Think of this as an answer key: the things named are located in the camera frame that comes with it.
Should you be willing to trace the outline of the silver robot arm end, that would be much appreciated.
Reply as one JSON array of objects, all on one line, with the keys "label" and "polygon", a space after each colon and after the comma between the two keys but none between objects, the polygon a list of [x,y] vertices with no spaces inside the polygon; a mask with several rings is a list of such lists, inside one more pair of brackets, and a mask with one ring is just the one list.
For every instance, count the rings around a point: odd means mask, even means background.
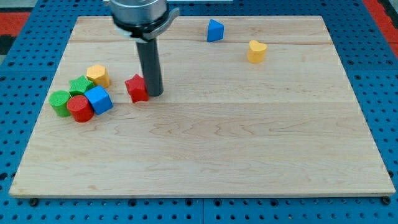
[{"label": "silver robot arm end", "polygon": [[109,0],[109,6],[120,33],[140,44],[156,39],[180,15],[166,0]]}]

